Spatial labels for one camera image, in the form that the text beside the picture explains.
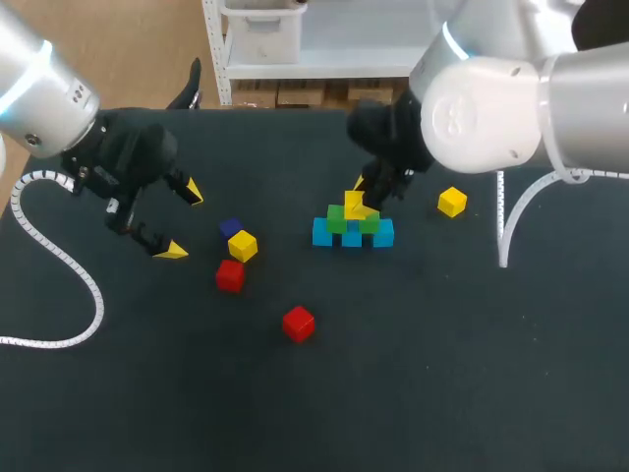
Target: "cyan block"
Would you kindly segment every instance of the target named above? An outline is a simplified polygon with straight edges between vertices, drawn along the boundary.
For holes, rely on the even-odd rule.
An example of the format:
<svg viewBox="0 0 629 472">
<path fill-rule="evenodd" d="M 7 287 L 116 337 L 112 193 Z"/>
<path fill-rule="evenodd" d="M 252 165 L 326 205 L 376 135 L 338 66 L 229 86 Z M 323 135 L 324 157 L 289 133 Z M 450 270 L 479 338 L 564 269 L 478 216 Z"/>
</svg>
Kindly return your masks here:
<svg viewBox="0 0 629 472">
<path fill-rule="evenodd" d="M 341 237 L 341 246 L 344 248 L 362 248 L 363 235 L 358 231 L 348 231 Z"/>
<path fill-rule="evenodd" d="M 242 230 L 245 229 L 243 228 L 243 225 L 240 223 L 240 221 L 237 220 L 236 218 L 223 221 L 222 223 L 220 223 L 219 227 L 220 227 L 220 234 L 223 235 L 223 239 L 225 241 L 229 241 L 230 239 L 232 239 L 234 236 L 236 236 L 238 233 L 240 233 Z"/>
<path fill-rule="evenodd" d="M 325 218 L 315 218 L 313 221 L 313 246 L 332 247 L 332 233 L 327 230 Z"/>
<path fill-rule="evenodd" d="M 392 248 L 393 241 L 395 241 L 393 220 L 382 219 L 378 232 L 373 235 L 373 246 L 375 248 Z"/>
</svg>

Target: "table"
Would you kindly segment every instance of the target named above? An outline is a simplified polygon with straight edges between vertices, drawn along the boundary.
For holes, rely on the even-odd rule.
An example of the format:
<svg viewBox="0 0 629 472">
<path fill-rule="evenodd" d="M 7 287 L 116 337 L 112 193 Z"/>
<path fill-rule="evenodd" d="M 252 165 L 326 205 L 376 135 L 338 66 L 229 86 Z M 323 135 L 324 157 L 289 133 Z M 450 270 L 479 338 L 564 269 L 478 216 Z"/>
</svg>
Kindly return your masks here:
<svg viewBox="0 0 629 472">
<path fill-rule="evenodd" d="M 495 177 L 438 166 L 387 206 L 393 249 L 313 248 L 313 218 L 369 159 L 342 113 L 134 113 L 179 138 L 205 196 L 189 208 L 156 185 L 139 209 L 191 256 L 146 257 L 104 228 L 91 195 L 25 192 L 33 224 L 100 284 L 105 321 L 70 350 L 0 346 L 0 469 L 625 470 L 626 184 L 548 189 L 509 269 Z M 540 174 L 507 172 L 507 205 Z M 454 220 L 435 209 L 451 185 L 469 195 Z M 242 296 L 213 283 L 228 257 L 218 223 L 233 216 L 260 248 Z M 79 279 L 9 211 L 0 256 L 0 333 L 90 323 Z M 303 345 L 281 331 L 296 305 L 317 322 Z"/>
</svg>

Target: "floor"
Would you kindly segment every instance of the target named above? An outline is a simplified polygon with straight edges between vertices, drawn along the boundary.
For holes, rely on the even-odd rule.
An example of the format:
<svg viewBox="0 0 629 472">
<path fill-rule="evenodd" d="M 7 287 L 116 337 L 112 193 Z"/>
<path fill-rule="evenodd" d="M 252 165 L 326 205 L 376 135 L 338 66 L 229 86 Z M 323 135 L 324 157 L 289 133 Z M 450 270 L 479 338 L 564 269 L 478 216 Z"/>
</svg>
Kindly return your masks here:
<svg viewBox="0 0 629 472">
<path fill-rule="evenodd" d="M 203 107 L 218 106 L 200 0 L 3 0 L 15 8 L 101 95 L 104 108 L 163 108 L 203 64 Z M 0 214 L 28 153 L 5 138 Z"/>
</svg>

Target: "toy block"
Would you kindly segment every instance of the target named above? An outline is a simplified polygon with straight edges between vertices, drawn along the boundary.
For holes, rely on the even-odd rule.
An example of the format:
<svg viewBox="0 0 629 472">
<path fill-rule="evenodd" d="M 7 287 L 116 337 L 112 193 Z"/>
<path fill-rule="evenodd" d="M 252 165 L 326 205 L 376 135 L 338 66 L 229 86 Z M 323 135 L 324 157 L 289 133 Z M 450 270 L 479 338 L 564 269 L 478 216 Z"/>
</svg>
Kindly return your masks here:
<svg viewBox="0 0 629 472">
<path fill-rule="evenodd" d="M 245 266 L 236 261 L 223 261 L 216 273 L 216 286 L 225 292 L 240 293 L 245 283 Z"/>
<path fill-rule="evenodd" d="M 343 206 L 343 214 L 345 219 L 350 220 L 360 220 L 365 219 L 365 217 L 354 211 L 355 207 L 361 206 L 363 204 L 363 194 L 365 192 L 359 192 L 356 190 L 348 190 L 345 192 L 345 205 Z"/>
<path fill-rule="evenodd" d="M 354 206 L 352 213 L 357 216 L 360 216 L 361 219 L 367 219 L 369 216 L 373 214 L 379 214 L 379 212 L 376 209 L 369 208 L 368 206 L 364 206 L 362 203 L 359 203 L 356 206 Z"/>
<path fill-rule="evenodd" d="M 380 229 L 380 213 L 370 214 L 363 221 L 359 221 L 360 231 L 363 234 L 375 234 Z"/>
<path fill-rule="evenodd" d="M 437 208 L 453 218 L 465 209 L 468 202 L 468 196 L 458 191 L 454 187 L 450 187 L 439 196 L 439 204 Z"/>
<path fill-rule="evenodd" d="M 392 248 L 394 240 L 393 221 L 391 219 L 382 219 L 378 232 L 373 235 L 373 246 L 375 248 Z"/>
<path fill-rule="evenodd" d="M 284 316 L 282 327 L 293 341 L 303 342 L 315 332 L 315 318 L 304 307 L 297 307 Z"/>
<path fill-rule="evenodd" d="M 229 240 L 229 254 L 245 263 L 257 253 L 257 240 L 245 230 L 239 231 Z"/>
<path fill-rule="evenodd" d="M 327 230 L 333 234 L 347 232 L 347 221 L 343 215 L 343 206 L 330 205 L 327 208 Z"/>
<path fill-rule="evenodd" d="M 331 248 L 332 245 L 332 233 L 327 230 L 326 219 L 315 218 L 313 222 L 313 246 Z"/>
<path fill-rule="evenodd" d="M 238 234 L 243 229 L 243 225 L 236 218 L 228 219 L 219 224 L 220 234 L 223 235 L 225 241 L 229 241 L 233 236 Z"/>
<path fill-rule="evenodd" d="M 344 248 L 362 248 L 363 235 L 358 231 L 348 231 L 341 236 L 341 246 Z"/>
</svg>

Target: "cardboard box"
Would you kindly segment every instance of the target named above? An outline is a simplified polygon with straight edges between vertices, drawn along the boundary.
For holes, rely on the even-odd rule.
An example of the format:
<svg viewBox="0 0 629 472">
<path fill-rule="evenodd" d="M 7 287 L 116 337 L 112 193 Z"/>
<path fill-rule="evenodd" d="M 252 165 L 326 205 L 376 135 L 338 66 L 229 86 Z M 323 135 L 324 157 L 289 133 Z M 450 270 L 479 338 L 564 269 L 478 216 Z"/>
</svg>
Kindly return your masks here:
<svg viewBox="0 0 629 472">
<path fill-rule="evenodd" d="M 324 96 L 325 81 L 281 81 L 277 104 L 321 106 Z"/>
<path fill-rule="evenodd" d="M 240 108 L 275 108 L 277 81 L 235 81 L 232 104 Z"/>
<path fill-rule="evenodd" d="M 384 104 L 393 101 L 394 83 L 390 79 L 357 79 L 350 82 L 349 100 L 372 100 Z"/>
<path fill-rule="evenodd" d="M 327 82 L 325 97 L 323 98 L 323 108 L 333 110 L 351 111 L 355 103 L 347 99 L 348 82 L 333 80 Z"/>
</svg>

